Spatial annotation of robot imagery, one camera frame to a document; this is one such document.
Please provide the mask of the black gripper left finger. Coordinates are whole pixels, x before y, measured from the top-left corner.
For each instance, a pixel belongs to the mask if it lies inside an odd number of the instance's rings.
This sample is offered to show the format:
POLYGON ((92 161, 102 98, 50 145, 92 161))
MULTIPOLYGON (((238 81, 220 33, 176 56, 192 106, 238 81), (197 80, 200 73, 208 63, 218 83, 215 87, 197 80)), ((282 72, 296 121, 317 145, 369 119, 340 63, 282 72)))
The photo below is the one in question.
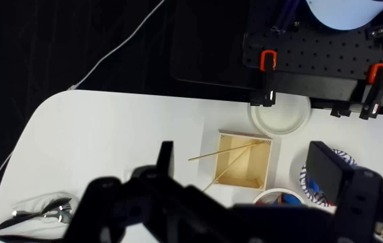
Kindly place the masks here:
POLYGON ((165 141, 157 160, 157 172, 161 176, 173 176, 175 172, 175 142, 165 141))

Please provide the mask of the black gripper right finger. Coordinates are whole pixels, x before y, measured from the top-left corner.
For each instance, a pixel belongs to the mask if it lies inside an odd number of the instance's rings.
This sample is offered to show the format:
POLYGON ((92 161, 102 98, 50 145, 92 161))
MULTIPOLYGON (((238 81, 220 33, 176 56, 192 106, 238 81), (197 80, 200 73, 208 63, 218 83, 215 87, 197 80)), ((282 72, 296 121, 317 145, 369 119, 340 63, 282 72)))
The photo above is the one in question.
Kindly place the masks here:
POLYGON ((324 142, 309 144, 307 169, 338 211, 378 208, 383 179, 367 168, 350 166, 324 142))

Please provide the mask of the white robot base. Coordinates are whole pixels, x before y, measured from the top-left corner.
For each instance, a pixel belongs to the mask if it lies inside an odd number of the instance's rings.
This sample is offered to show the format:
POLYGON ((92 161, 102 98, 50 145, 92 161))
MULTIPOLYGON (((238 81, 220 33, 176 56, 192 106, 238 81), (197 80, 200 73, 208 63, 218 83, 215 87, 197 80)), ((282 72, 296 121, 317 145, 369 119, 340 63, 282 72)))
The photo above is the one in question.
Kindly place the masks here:
POLYGON ((305 3, 322 25, 339 31, 365 27, 383 13, 383 0, 305 0, 305 3))

